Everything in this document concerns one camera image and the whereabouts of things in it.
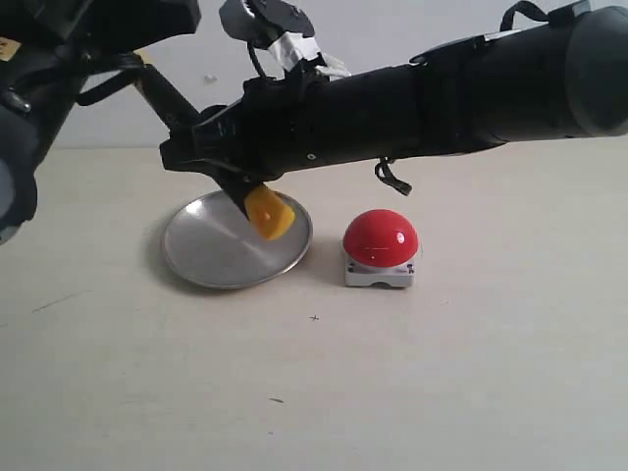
red dome button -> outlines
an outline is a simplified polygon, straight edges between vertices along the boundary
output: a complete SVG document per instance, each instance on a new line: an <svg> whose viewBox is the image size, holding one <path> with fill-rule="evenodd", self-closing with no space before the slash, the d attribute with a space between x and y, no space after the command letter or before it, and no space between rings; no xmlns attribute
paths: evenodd
<svg viewBox="0 0 628 471"><path fill-rule="evenodd" d="M390 268L416 255L419 236L400 214L388 209L374 209L353 220L342 245L349 257L362 265Z"/></svg>

silver plate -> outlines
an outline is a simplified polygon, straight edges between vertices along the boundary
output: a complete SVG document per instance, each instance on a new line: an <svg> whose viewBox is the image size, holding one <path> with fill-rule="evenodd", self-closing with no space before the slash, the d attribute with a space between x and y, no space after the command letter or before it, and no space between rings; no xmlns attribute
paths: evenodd
<svg viewBox="0 0 628 471"><path fill-rule="evenodd" d="M248 288L293 268L312 242L312 220L292 198L288 232L263 239L222 192L206 194L186 206L164 232L163 252L170 268L196 285L215 289Z"/></svg>

white wall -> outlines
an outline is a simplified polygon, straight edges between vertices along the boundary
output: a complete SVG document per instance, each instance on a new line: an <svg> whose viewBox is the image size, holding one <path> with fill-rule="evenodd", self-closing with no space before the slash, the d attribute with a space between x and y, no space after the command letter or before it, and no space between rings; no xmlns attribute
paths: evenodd
<svg viewBox="0 0 628 471"><path fill-rule="evenodd" d="M254 76L244 43L222 30L218 9L224 0L200 0L203 21L196 35L163 41L147 49L152 62L199 109L230 103L241 83ZM515 0L292 0L317 29L326 52L343 59L354 73L406 62L435 45L495 31ZM549 10L569 0L538 0ZM596 8L628 5L628 0L594 0ZM530 23L517 20L518 25ZM274 68L266 57L264 64ZM208 84L205 76L218 82ZM76 108L58 147L156 146L164 126L133 89L94 107Z"/></svg>

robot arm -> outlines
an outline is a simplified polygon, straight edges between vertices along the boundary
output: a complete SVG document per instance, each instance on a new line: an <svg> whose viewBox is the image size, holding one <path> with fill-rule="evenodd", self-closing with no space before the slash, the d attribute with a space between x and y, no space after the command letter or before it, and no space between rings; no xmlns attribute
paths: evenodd
<svg viewBox="0 0 628 471"><path fill-rule="evenodd" d="M140 19L148 2L175 10L150 10L153 21L146 22ZM193 32L196 2L138 0L133 5L144 9L124 22L128 33L114 45L100 41L99 31L130 2L39 3L84 8L73 10L69 29L47 26L44 34L28 27L28 42L13 59L5 54L0 61L0 123L9 130L0 139L0 235L32 217L32 174L75 101L88 105L129 84L170 130L160 147L164 167L214 179L266 238L281 236L293 217L264 185L286 172L378 159L378 178L408 194L411 186L390 168L396 159L628 131L624 8L591 11L588 1L580 1L546 15L530 2L518 2L506 12L499 33L452 42L406 65L347 77L341 64L320 50L301 10L281 0L227 0L220 11L225 31L247 43L259 77L244 84L236 103L199 113L131 53L168 35ZM513 31L515 12L546 24ZM164 20L170 18L180 19L178 27ZM3 32L12 31L5 20L0 18L0 36L11 36ZM25 40L18 31L12 34L5 41ZM285 76L267 77L256 49L273 54ZM89 75L115 70L121 73L80 93Z"/></svg>

white table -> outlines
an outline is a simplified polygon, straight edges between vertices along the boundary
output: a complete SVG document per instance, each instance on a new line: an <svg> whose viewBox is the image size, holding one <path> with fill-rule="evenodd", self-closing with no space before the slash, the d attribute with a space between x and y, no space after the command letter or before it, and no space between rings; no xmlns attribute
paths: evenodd
<svg viewBox="0 0 628 471"><path fill-rule="evenodd" d="M311 252L230 293L158 250L209 180L156 150L55 152L0 248L0 468L625 470L627 149L399 162L408 198L374 163L286 176ZM344 229L375 207L420 231L415 288L341 285Z"/></svg>

